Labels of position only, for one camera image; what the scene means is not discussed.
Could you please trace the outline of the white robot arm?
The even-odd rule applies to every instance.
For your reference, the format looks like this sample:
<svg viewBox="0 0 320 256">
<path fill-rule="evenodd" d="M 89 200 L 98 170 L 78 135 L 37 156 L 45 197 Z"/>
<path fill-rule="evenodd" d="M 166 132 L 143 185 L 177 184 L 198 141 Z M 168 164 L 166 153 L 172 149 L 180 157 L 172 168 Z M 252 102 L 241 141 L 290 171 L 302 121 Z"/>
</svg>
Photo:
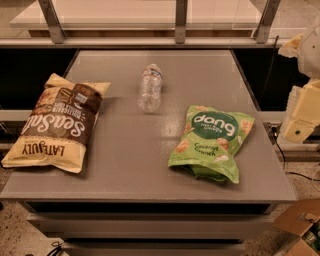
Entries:
<svg viewBox="0 0 320 256">
<path fill-rule="evenodd" d="M 320 16 L 302 34 L 282 45 L 278 53 L 296 57 L 298 71 L 309 78 L 302 87 L 292 87 L 280 128 L 283 140 L 302 143 L 320 125 Z"/>
</svg>

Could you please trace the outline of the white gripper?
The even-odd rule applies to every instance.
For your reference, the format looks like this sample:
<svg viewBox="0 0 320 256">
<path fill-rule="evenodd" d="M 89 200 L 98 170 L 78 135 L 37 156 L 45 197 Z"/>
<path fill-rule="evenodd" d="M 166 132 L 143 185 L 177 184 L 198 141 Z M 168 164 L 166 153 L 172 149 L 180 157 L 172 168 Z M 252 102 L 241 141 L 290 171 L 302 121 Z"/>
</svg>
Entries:
<svg viewBox="0 0 320 256">
<path fill-rule="evenodd" d="M 278 54 L 296 58 L 303 34 L 300 33 L 278 50 Z M 320 79 L 310 79 L 303 87 L 293 86 L 289 93 L 287 112 L 290 121 L 281 130 L 283 138 L 293 143 L 304 142 L 320 124 Z"/>
</svg>

